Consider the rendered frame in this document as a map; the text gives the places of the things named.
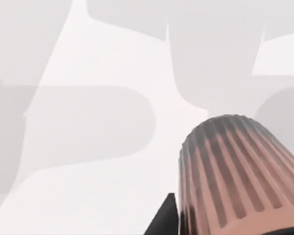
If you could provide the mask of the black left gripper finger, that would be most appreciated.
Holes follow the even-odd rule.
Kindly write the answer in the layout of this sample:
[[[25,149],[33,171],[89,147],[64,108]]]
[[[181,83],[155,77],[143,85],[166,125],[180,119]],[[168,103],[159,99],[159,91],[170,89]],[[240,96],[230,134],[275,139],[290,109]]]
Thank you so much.
[[[169,193],[144,235],[178,235],[179,217],[175,195]]]

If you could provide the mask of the ribbed pink plant pot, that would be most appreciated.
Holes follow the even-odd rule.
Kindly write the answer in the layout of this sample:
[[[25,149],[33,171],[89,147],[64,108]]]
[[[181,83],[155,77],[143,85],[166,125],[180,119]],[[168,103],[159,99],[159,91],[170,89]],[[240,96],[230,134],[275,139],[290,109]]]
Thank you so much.
[[[245,116],[196,126],[179,152],[178,235],[294,235],[294,155]]]

